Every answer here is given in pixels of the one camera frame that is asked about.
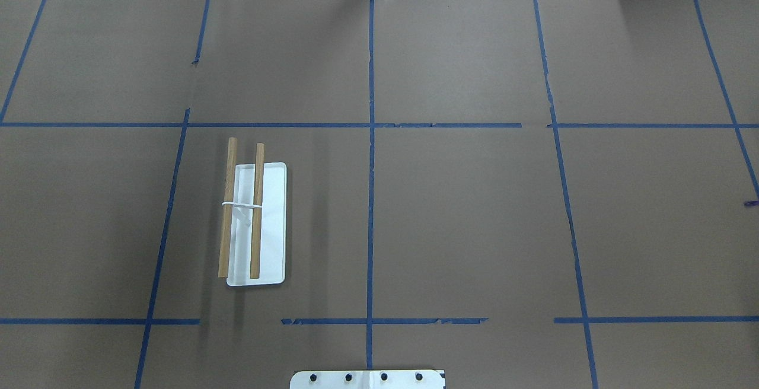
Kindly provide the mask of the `right wooden rack bar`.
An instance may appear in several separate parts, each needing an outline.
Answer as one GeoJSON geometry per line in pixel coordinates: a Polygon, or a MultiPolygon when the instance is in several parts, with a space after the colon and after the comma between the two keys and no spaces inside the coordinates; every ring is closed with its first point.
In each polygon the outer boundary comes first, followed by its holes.
{"type": "Polygon", "coordinates": [[[254,167],[254,195],[252,211],[252,227],[250,241],[250,270],[249,277],[256,280],[260,278],[260,262],[262,248],[262,207],[263,207],[263,184],[265,165],[265,144],[256,144],[256,156],[254,167]]]}

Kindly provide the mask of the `wooden rack bar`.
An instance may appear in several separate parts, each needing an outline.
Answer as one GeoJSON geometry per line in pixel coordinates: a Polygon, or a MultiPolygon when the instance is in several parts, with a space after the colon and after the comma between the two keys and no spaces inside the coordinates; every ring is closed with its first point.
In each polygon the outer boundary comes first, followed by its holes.
{"type": "Polygon", "coordinates": [[[256,280],[260,278],[260,262],[262,248],[262,207],[263,207],[263,184],[265,165],[265,144],[256,144],[256,156],[254,167],[254,195],[252,211],[252,227],[250,241],[250,270],[249,277],[256,280]]]}
{"type": "Polygon", "coordinates": [[[231,217],[232,205],[235,194],[235,168],[238,162],[238,139],[228,138],[225,160],[225,186],[222,201],[222,231],[219,248],[219,278],[227,278],[229,272],[229,257],[231,245],[231,217]]]}

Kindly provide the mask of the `left wooden rack bar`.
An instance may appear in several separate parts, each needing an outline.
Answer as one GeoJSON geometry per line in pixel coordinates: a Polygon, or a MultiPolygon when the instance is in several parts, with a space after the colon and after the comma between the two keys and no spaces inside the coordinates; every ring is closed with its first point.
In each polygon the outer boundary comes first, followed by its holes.
{"type": "Polygon", "coordinates": [[[219,278],[227,278],[229,272],[229,257],[231,245],[231,217],[232,205],[235,194],[235,168],[238,162],[238,139],[228,138],[225,160],[225,186],[222,201],[222,231],[219,248],[219,278]]]}

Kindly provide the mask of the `brown paper table cover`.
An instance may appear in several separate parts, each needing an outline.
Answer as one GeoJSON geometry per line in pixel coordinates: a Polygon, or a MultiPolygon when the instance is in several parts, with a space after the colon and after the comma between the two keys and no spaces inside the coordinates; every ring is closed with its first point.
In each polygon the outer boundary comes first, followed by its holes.
{"type": "Polygon", "coordinates": [[[757,387],[757,0],[2,0],[2,387],[757,387]],[[219,278],[228,138],[286,278],[219,278]]]}

